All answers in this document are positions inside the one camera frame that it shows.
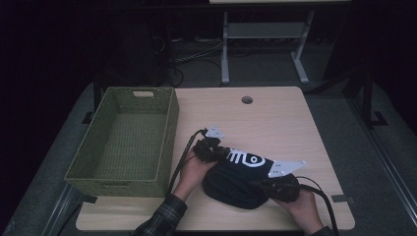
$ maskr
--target dark background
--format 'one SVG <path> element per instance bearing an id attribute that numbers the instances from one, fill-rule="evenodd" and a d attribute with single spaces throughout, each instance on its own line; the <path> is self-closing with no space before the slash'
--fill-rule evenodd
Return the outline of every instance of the dark background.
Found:
<path id="1" fill-rule="evenodd" d="M 157 86 L 165 79 L 166 55 L 153 54 L 156 45 L 149 35 L 166 36 L 161 27 L 166 14 L 150 14 L 144 20 L 143 14 L 108 15 L 91 10 L 143 2 L 0 1 L 0 232 L 87 85 L 108 72 L 113 85 Z M 173 35 L 192 40 L 196 34 L 219 36 L 221 16 L 187 13 L 168 19 L 178 20 L 171 29 Z M 327 28 L 334 22 L 329 19 L 326 14 L 318 15 L 310 40 L 323 35 L 332 38 Z M 140 30 L 132 38 L 126 26 L 134 24 Z M 416 30 L 414 1 L 353 1 L 324 80 L 354 66 L 363 67 L 417 133 Z"/>

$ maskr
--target flannel shirt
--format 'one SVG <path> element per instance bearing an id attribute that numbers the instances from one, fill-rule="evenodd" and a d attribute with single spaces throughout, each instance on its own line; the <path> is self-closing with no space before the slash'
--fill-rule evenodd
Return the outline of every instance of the flannel shirt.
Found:
<path id="1" fill-rule="evenodd" d="M 187 205 L 182 200 L 175 195 L 168 195 L 153 216 L 141 224 L 132 235 L 172 235 L 186 210 Z"/>

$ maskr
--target black cable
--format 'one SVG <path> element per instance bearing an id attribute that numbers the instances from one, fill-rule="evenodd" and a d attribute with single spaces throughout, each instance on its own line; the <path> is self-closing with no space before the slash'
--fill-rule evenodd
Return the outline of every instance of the black cable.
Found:
<path id="1" fill-rule="evenodd" d="M 188 161 L 190 161 L 191 159 L 193 159 L 194 157 L 196 157 L 195 155 L 191 156 L 190 159 L 184 161 L 184 163 L 181 164 L 180 166 L 180 170 L 187 164 Z"/>
<path id="2" fill-rule="evenodd" d="M 65 222 L 62 224 L 61 228 L 59 229 L 58 233 L 56 235 L 61 235 L 62 231 L 64 231 L 65 227 L 67 226 L 70 219 L 74 216 L 74 214 L 77 212 L 77 210 L 82 206 L 82 204 L 79 204 L 68 216 L 68 218 L 65 220 Z"/>
<path id="3" fill-rule="evenodd" d="M 339 236 L 338 229 L 337 229 L 337 224 L 336 224 L 336 219 L 334 217 L 333 208 L 331 207 L 331 203 L 330 203 L 330 200 L 328 199 L 328 196 L 326 196 L 326 194 L 323 191 L 320 191 L 320 190 L 315 189 L 315 188 L 313 188 L 311 186 L 308 186 L 308 185 L 301 184 L 299 186 L 299 188 L 304 189 L 304 190 L 308 190 L 310 192 L 313 192 L 313 193 L 319 195 L 320 197 L 322 197 L 323 200 L 325 200 L 326 206 L 328 207 L 328 214 L 330 215 L 330 221 L 331 221 L 331 226 L 333 228 L 334 235 Z"/>
<path id="4" fill-rule="evenodd" d="M 313 182 L 313 183 L 315 183 L 315 184 L 316 184 L 316 186 L 319 188 L 319 190 L 320 190 L 320 191 L 323 191 L 323 190 L 322 190 L 322 187 L 320 187 L 320 185 L 319 185 L 316 181 L 314 181 L 314 180 L 312 180 L 312 179 L 310 179 L 310 178 L 307 178 L 307 177 L 304 177 L 304 176 L 296 176 L 295 178 L 297 178 L 297 179 L 306 179 L 306 180 L 310 180 L 311 182 Z"/>
<path id="5" fill-rule="evenodd" d="M 219 42 L 221 42 L 221 39 L 220 38 L 215 38 L 215 39 L 211 39 L 211 40 L 207 40 L 207 41 L 202 41 L 202 40 L 195 39 L 195 40 L 193 40 L 193 42 L 196 42 L 196 43 L 199 43 L 199 44 L 204 44 L 204 45 L 212 46 L 212 45 L 216 45 Z"/>
<path id="6" fill-rule="evenodd" d="M 175 180 L 177 179 L 178 173 L 180 172 L 181 168 L 184 166 L 184 164 L 187 162 L 184 162 L 185 157 L 187 156 L 187 153 L 190 151 L 190 147 L 194 142 L 194 139 L 196 138 L 196 135 L 203 132 L 204 130 L 197 131 L 188 141 L 183 154 L 181 155 L 180 161 L 177 164 L 177 167 L 175 168 L 174 173 L 172 174 L 171 182 L 169 183 L 168 191 L 166 192 L 166 196 L 172 193 L 172 188 L 174 187 Z"/>
<path id="7" fill-rule="evenodd" d="M 218 70 L 221 71 L 221 67 L 217 63 L 215 63 L 213 61 L 210 61 L 208 59 L 191 59 L 191 60 L 186 61 L 186 62 L 180 62 L 179 64 L 181 65 L 181 64 L 190 63 L 190 62 L 209 62 L 209 63 L 213 64 L 215 67 L 217 67 Z"/>
<path id="8" fill-rule="evenodd" d="M 221 51 L 221 44 L 220 43 L 218 46 L 207 49 L 205 51 L 199 52 L 197 54 L 191 55 L 191 56 L 186 56 L 183 58 L 179 58 L 179 59 L 174 59 L 174 60 L 170 60 L 170 62 L 174 62 L 174 63 L 183 63 L 183 62 L 187 62 L 187 61 L 191 61 L 193 59 L 197 59 L 197 58 L 202 58 L 202 57 L 207 57 L 207 56 L 212 56 L 213 53 L 217 53 L 220 54 Z"/>
<path id="9" fill-rule="evenodd" d="M 230 41 L 228 44 L 230 44 L 230 49 L 228 52 L 228 56 L 230 57 L 248 57 L 255 54 L 259 54 L 261 52 L 260 48 L 257 50 L 254 46 L 247 45 L 242 40 L 236 43 L 231 43 Z M 245 53 L 245 47 L 249 47 L 251 49 L 251 52 Z"/>
<path id="10" fill-rule="evenodd" d="M 181 86 L 181 84 L 184 81 L 184 73 L 180 69 L 177 69 L 176 67 L 168 67 L 168 69 L 172 69 L 174 71 L 174 73 L 179 73 L 180 74 L 180 82 L 178 82 L 177 84 L 174 84 L 174 80 L 172 79 L 172 77 L 169 74 L 167 75 L 168 83 L 172 87 L 178 88 L 179 86 Z"/>

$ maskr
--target gray floor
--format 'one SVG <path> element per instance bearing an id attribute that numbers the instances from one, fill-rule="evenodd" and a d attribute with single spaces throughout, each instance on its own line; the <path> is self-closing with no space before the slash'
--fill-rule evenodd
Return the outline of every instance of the gray floor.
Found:
<path id="1" fill-rule="evenodd" d="M 179 43 L 177 46 L 185 54 L 207 47 L 197 43 Z M 253 55 L 235 54 L 230 57 L 229 87 L 296 86 L 308 90 L 319 85 L 331 45 L 306 47 L 303 63 L 311 79 L 308 86 L 298 81 L 288 53 L 292 48 L 289 43 L 278 46 L 276 50 L 256 50 Z M 220 57 L 216 55 L 205 59 L 219 64 Z M 220 71 L 212 63 L 195 61 L 179 65 L 178 69 L 184 74 L 180 88 L 220 85 Z M 178 79 L 172 71 L 171 74 L 174 80 Z M 369 131 L 358 118 L 354 100 L 347 100 L 341 95 L 342 88 L 343 83 L 320 95 L 306 95 L 340 185 L 345 195 L 353 200 L 350 207 L 356 226 L 353 230 L 342 231 L 340 235 L 417 235 L 417 227 L 383 166 L 381 151 L 375 149 Z M 383 113 L 388 126 L 376 127 L 372 134 L 378 137 L 410 192 L 417 196 L 417 138 L 378 87 L 375 87 L 373 101 L 374 110 Z M 89 86 L 75 104 L 12 218 L 9 230 L 3 235 L 56 235 L 65 219 L 86 199 L 77 191 L 68 189 L 63 178 L 87 130 L 88 125 L 82 124 L 82 121 L 92 107 L 92 86 Z M 69 203 L 56 206 L 64 190 L 70 193 Z M 78 211 L 61 235 L 129 235 L 128 232 L 81 232 L 75 227 L 77 214 Z M 51 221 L 51 215 L 55 215 L 57 220 Z"/>

